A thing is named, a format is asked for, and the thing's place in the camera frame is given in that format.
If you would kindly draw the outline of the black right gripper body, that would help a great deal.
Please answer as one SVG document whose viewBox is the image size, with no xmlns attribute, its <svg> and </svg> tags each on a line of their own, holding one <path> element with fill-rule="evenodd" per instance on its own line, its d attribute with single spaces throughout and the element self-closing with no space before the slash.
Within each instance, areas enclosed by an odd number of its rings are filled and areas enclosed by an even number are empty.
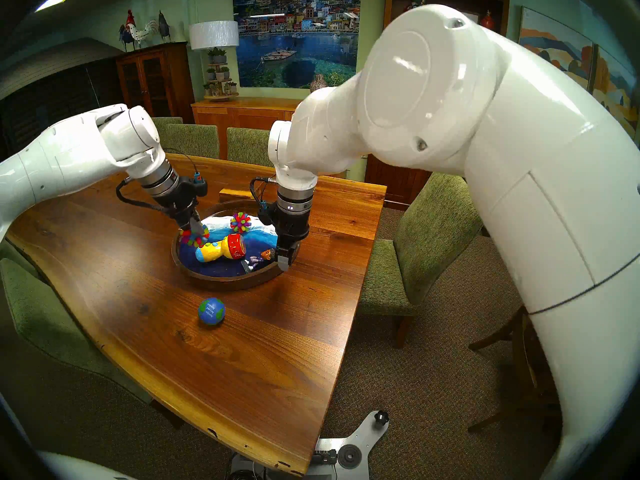
<svg viewBox="0 0 640 480">
<path fill-rule="evenodd" d="M 310 214 L 310 210 L 290 213 L 282 209 L 271 209 L 271 221 L 277 235 L 277 251 L 294 250 L 309 235 Z"/>
</svg>

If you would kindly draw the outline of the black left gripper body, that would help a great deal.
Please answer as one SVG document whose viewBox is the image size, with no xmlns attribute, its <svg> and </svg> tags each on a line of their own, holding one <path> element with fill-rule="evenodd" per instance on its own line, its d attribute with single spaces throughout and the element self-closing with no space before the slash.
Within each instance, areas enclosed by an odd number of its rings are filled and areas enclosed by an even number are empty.
<svg viewBox="0 0 640 480">
<path fill-rule="evenodd" d="M 177 181 L 171 189 L 161 195 L 161 205 L 168 209 L 167 215 L 183 230 L 191 230 L 193 225 L 201 229 L 196 210 L 198 198 L 208 193 L 207 181 Z"/>
</svg>

